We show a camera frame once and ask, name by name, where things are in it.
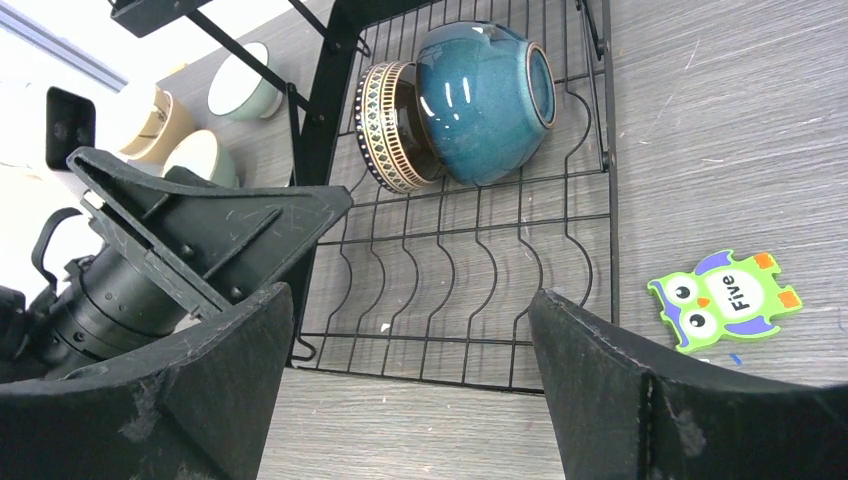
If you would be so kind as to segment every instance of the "bowl base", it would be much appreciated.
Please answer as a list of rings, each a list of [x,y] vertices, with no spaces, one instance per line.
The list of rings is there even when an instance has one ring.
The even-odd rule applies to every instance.
[[[282,105],[282,104],[283,104],[283,92],[278,90],[277,91],[277,98],[274,99],[274,103],[271,104],[271,107],[269,107],[268,110],[265,111],[265,113],[263,113],[262,115],[259,115],[259,118],[264,120],[266,118],[271,117],[271,115],[274,115],[275,113],[277,113],[277,110],[280,109],[280,105]]]

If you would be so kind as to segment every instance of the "blue bowl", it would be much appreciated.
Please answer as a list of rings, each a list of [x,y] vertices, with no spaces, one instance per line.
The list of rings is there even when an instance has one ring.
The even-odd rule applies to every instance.
[[[488,22],[435,28],[417,58],[427,138],[460,183],[489,185],[524,165],[556,119],[542,48]]]

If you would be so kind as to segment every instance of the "metal wire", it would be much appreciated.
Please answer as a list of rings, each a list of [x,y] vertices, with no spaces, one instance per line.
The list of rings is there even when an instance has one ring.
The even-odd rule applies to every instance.
[[[597,3],[600,4],[601,1],[605,2],[608,0],[598,0]],[[562,31],[549,32],[549,7],[550,5],[557,5],[557,3],[562,4]],[[311,362],[307,362],[306,364],[302,365],[297,365],[298,368],[346,373],[353,375],[364,375],[370,377],[417,380],[434,384],[460,385],[500,391],[542,393],[542,390],[539,387],[531,388],[524,385],[518,385],[515,381],[517,350],[519,347],[532,347],[532,343],[529,340],[520,339],[518,333],[519,329],[522,327],[523,322],[528,322],[527,307],[524,307],[517,315],[510,315],[508,318],[504,318],[503,321],[505,324],[511,321],[511,338],[496,338],[496,336],[486,336],[485,334],[483,336],[473,335],[473,333],[475,332],[475,326],[480,327],[477,328],[477,330],[481,330],[482,332],[486,331],[485,325],[478,325],[478,316],[492,302],[492,299],[495,297],[496,292],[498,291],[499,281],[502,283],[500,287],[504,287],[504,281],[507,282],[505,284],[505,287],[507,289],[509,289],[511,286],[511,284],[509,283],[508,269],[504,270],[505,267],[499,265],[496,255],[493,253],[490,246],[487,245],[486,242],[481,239],[481,235],[485,232],[514,229],[516,247],[520,248],[521,251],[523,251],[525,257],[535,264],[535,268],[537,271],[537,282],[535,283],[535,286],[537,288],[554,287],[556,285],[548,284],[550,280],[545,275],[545,269],[547,267],[547,264],[543,259],[543,255],[540,255],[540,253],[537,251],[537,248],[534,247],[533,241],[529,237],[529,229],[533,227],[561,224],[563,238],[562,248],[579,252],[579,256],[583,258],[583,261],[585,262],[585,268],[588,272],[585,289],[571,292],[571,298],[579,299],[579,303],[582,306],[587,302],[590,297],[590,294],[592,294],[593,292],[593,288],[596,286],[595,284],[597,280],[597,265],[593,264],[593,260],[592,258],[590,258],[589,251],[584,247],[584,245],[580,242],[577,236],[575,236],[575,234],[572,232],[572,227],[574,227],[580,222],[599,220],[606,220],[611,222],[612,214],[611,212],[603,212],[577,215],[576,213],[570,214],[569,210],[569,195],[573,194],[573,192],[569,191],[570,180],[575,180],[583,177],[605,176],[607,177],[607,180],[609,182],[608,188],[611,190],[617,188],[617,186],[613,184],[613,176],[609,175],[610,165],[607,162],[608,152],[605,151],[605,146],[609,145],[609,143],[604,141],[604,138],[609,138],[608,136],[613,135],[614,132],[608,131],[606,128],[604,128],[602,123],[603,117],[601,114],[602,108],[600,106],[601,100],[604,100],[607,104],[609,104],[609,102],[612,102],[613,99],[606,98],[604,83],[602,80],[598,80],[599,77],[610,74],[610,72],[606,71],[607,67],[605,66],[609,65],[609,63],[597,62],[593,58],[598,53],[596,47],[599,44],[597,36],[601,34],[599,32],[603,29],[598,29],[598,26],[595,25],[594,18],[592,17],[593,14],[599,14],[600,8],[599,6],[595,6],[595,8],[597,8],[598,10],[593,11],[592,7],[592,3],[587,2],[587,0],[548,0],[539,2],[536,2],[535,0],[446,0],[422,7],[420,9],[415,10],[414,12],[407,12],[404,15],[387,19],[377,25],[366,29],[362,33],[362,38],[364,38],[365,42],[369,45],[373,45],[372,55],[370,56],[370,58],[366,58],[362,55],[357,56],[356,60],[354,61],[353,72],[355,76],[353,76],[351,79],[351,86],[355,85],[356,82],[359,81],[359,78],[361,78],[365,69],[368,66],[373,65],[375,62],[401,59],[405,61],[414,61],[415,53],[417,52],[417,49],[419,47],[418,27],[419,25],[421,25],[421,22],[424,18],[426,18],[427,31],[445,22],[450,23],[453,21],[471,19],[495,21],[496,19],[500,19],[507,27],[512,28],[518,33],[523,33],[525,36],[529,36],[531,28],[538,26],[537,23],[540,22],[542,32],[541,38],[536,40],[542,45],[543,49],[548,50],[549,40],[551,40],[549,39],[549,33],[553,33],[554,35],[559,33],[561,35],[561,37],[557,38],[557,41],[561,42],[564,58],[562,60],[562,76],[556,78],[554,82],[557,86],[557,94],[562,96],[561,98],[563,99],[563,101],[565,98],[569,98],[573,101],[576,101],[575,105],[577,105],[578,108],[585,110],[586,124],[585,129],[581,129],[582,135],[578,136],[579,140],[576,142],[576,144],[572,144],[569,146],[565,143],[562,143],[562,149],[564,151],[561,153],[560,158],[562,158],[563,162],[563,173],[528,177],[525,174],[525,168],[521,168],[518,173],[517,179],[501,182],[497,185],[491,185],[480,188],[450,188],[450,180],[445,178],[442,180],[441,188],[438,191],[431,191],[428,193],[417,193],[405,196],[383,195],[383,198],[381,198],[381,193],[386,192],[384,192],[382,188],[378,187],[376,195],[372,197],[373,200],[366,199],[356,203],[354,209],[368,209],[371,212],[370,234],[366,238],[350,238],[351,234],[348,229],[350,220],[349,213],[348,216],[345,217],[340,239],[322,240],[321,242],[319,242],[319,248],[338,246],[338,262],[341,262],[341,264],[343,265],[342,270],[346,270],[346,273],[348,275],[348,284],[346,291],[339,300],[340,303],[333,308],[333,310],[329,313],[326,322],[323,323],[323,328],[310,330],[309,327],[304,327],[304,330],[300,332],[300,335],[298,336],[298,341],[308,346],[308,348],[313,351],[317,350],[317,354],[312,355],[310,357],[310,360],[312,360]],[[505,17],[502,14],[495,14],[496,9],[501,8],[506,9]],[[516,22],[513,22],[514,18],[520,19],[520,21],[517,20]],[[579,41],[572,41],[571,45],[569,44],[569,40],[573,40],[575,35],[574,32],[568,31],[568,26],[570,25],[569,19],[571,19],[573,26],[576,26],[579,30],[579,35],[577,35],[579,37]],[[412,48],[410,49],[409,55],[405,55],[403,48],[404,42],[409,42],[409,39],[407,38],[407,34],[409,33],[408,30],[412,31]],[[570,75],[570,55],[577,56],[575,58],[585,63],[585,71]],[[588,83],[588,98],[586,98],[585,94],[581,95],[580,93],[578,93],[578,89],[574,87],[576,82]],[[342,130],[339,132],[340,137],[345,137],[354,133],[353,116],[354,114],[351,111],[348,121],[342,122]],[[594,138],[591,144],[593,147],[593,153],[597,155],[597,166],[582,170],[570,168],[572,166],[569,164],[569,160],[572,158],[573,155],[576,154],[576,152],[578,152],[578,150],[587,148],[587,140],[589,139],[589,136],[592,135],[593,131]],[[355,193],[356,190],[360,188],[361,185],[363,185],[363,183],[366,181],[366,177],[367,173],[363,169],[362,176],[359,177],[359,180],[354,184],[353,188],[351,189],[352,193]],[[524,215],[526,209],[524,192],[526,189],[531,188],[531,186],[543,185],[544,182],[562,182],[562,217],[528,220],[527,218],[525,218]],[[503,190],[505,189],[505,187],[517,187],[517,218],[515,219],[515,221],[508,223],[484,225],[481,222],[483,214],[484,193],[491,192],[494,195],[497,193],[494,189]],[[445,220],[446,200],[455,199],[458,198],[459,195],[472,194],[474,192],[476,192],[476,218],[474,220],[474,225],[471,227],[444,228],[443,222]],[[438,198],[438,212],[436,213],[435,228],[423,232],[410,231],[410,216],[412,213],[415,212],[415,206],[413,205],[413,201],[435,198]],[[378,217],[378,209],[381,207],[389,206],[393,206],[394,208],[402,208],[404,215],[402,222],[403,227],[400,233],[396,235],[377,235],[375,223]],[[613,235],[615,230],[616,229],[613,228],[613,226],[610,226],[610,235]],[[468,234],[473,234],[473,240],[470,240],[471,243],[469,245],[475,246],[476,249],[482,252],[484,257],[481,258],[488,259],[488,262],[491,264],[491,287],[488,289],[485,299],[480,303],[479,306],[477,306],[477,308],[475,308],[471,312],[470,315],[467,316],[465,320],[464,338],[459,336],[454,337],[449,335],[435,335],[432,330],[434,317],[443,311],[443,309],[446,307],[446,305],[451,299],[462,298],[464,295],[466,295],[466,293],[462,291],[462,285],[460,285],[457,281],[457,263],[454,258],[455,254],[451,253],[451,248],[446,246],[444,240],[447,238],[451,238],[452,241],[455,241],[455,239],[461,238],[461,235]],[[444,276],[441,278],[441,284],[446,285],[447,289],[444,293],[444,297],[440,299],[434,298],[433,303],[435,303],[436,300],[438,300],[439,303],[435,308],[430,311],[421,311],[413,308],[414,303],[416,303],[414,302],[414,300],[420,300],[419,297],[427,294],[427,289],[422,288],[426,287],[427,285],[422,283],[424,280],[422,278],[421,272],[421,260],[416,258],[416,253],[412,249],[408,248],[409,241],[418,239],[434,240],[435,247],[438,249],[438,252],[440,252],[440,254],[444,256],[444,259],[450,268],[450,271],[446,271],[444,273]],[[411,292],[405,300],[398,299],[400,306],[396,310],[394,310],[393,313],[388,315],[388,317],[390,318],[386,321],[386,324],[388,324],[388,329],[386,331],[381,331],[379,334],[362,331],[363,319],[367,315],[369,315],[369,313],[371,313],[375,309],[375,307],[381,302],[387,290],[387,267],[384,263],[384,259],[381,258],[380,253],[377,249],[375,249],[375,245],[383,244],[384,242],[397,241],[400,242],[400,251],[402,252],[402,255],[404,255],[408,259],[409,264],[412,266],[412,269],[414,269],[415,278],[412,281]],[[612,246],[613,244],[617,244],[617,242],[613,242],[610,239],[609,244],[610,246]],[[352,262],[348,254],[345,253],[345,247],[351,248],[354,245],[367,245],[368,256],[370,257],[371,261],[373,261],[374,265],[379,266],[378,276],[380,277],[375,278],[372,275],[371,277],[367,278],[367,281],[370,285],[374,285],[379,288],[376,288],[376,298],[374,298],[374,300],[371,302],[367,302],[368,307],[363,312],[361,312],[361,314],[359,314],[358,318],[354,322],[355,329],[352,332],[337,331],[337,329],[334,327],[339,323],[340,317],[343,315],[343,308],[346,304],[348,304],[349,301],[351,301],[354,280],[360,278],[363,275],[367,275],[366,273],[361,271],[361,269],[355,268],[354,262]],[[611,249],[612,247],[607,250],[610,252],[610,257],[606,259],[601,259],[607,264],[611,264],[612,262],[614,262],[615,257],[617,256],[617,252],[611,251]],[[610,295],[613,296],[616,293],[617,292],[611,291]],[[395,325],[396,323],[398,323],[396,320],[401,314],[404,314],[404,312],[406,312],[407,315],[414,315],[415,317],[420,318],[421,323],[424,324],[423,335],[398,334],[398,332],[395,330]],[[608,317],[612,315],[611,312],[595,313],[606,315]],[[615,322],[616,320],[617,319],[615,318],[611,318],[611,321],[613,322]],[[341,363],[336,362],[331,366],[327,366],[325,350],[328,348],[328,339],[333,339],[334,341],[350,340],[350,352],[349,355],[347,355],[346,361]],[[316,340],[318,340],[316,344],[319,345],[317,348],[313,347],[311,344],[311,342]],[[376,353],[376,357],[380,362],[378,368],[375,371],[361,371],[355,368],[354,364],[356,360],[359,359],[360,355],[375,355],[373,353],[365,351],[367,349],[364,348],[359,349],[363,350],[362,352],[360,352],[357,349],[357,344],[361,344],[362,342],[366,341],[377,340],[385,341],[385,348],[381,348],[379,352]],[[421,358],[421,362],[420,368],[416,367],[417,375],[401,376],[395,375],[387,371],[387,365],[389,364],[390,359],[390,349],[392,345],[396,342],[411,342],[414,344],[421,345],[421,354],[419,355],[419,357]],[[458,379],[445,380],[443,378],[436,378],[427,374],[426,363],[428,358],[428,349],[432,349],[434,345],[438,345],[440,347],[444,347],[446,345],[455,345],[457,347],[462,348],[462,369],[461,375],[459,375]],[[475,383],[469,380],[469,357],[471,349],[475,345],[501,345],[508,346],[511,349],[511,353],[509,355],[508,372],[504,372],[504,380],[502,382]]]

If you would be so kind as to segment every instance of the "green owl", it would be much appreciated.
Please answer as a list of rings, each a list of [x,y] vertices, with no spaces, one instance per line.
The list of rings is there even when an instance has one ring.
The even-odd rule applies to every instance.
[[[723,250],[692,273],[651,280],[648,290],[659,298],[660,315],[677,334],[677,351],[691,353],[723,336],[744,341],[779,332],[771,317],[799,310],[801,299],[792,287],[777,284],[778,273],[780,267],[768,253],[736,261],[733,250]]]

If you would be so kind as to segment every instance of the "purple wing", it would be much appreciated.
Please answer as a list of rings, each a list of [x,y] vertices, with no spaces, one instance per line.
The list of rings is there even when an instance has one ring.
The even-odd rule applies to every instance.
[[[724,329],[728,332],[740,336],[759,335],[761,333],[770,332],[775,328],[777,328],[777,326],[766,322],[766,319],[762,315],[742,323],[731,323],[724,326]]]
[[[733,250],[722,250],[701,260],[701,263],[695,267],[695,275],[703,275],[712,269],[730,265],[732,254]]]

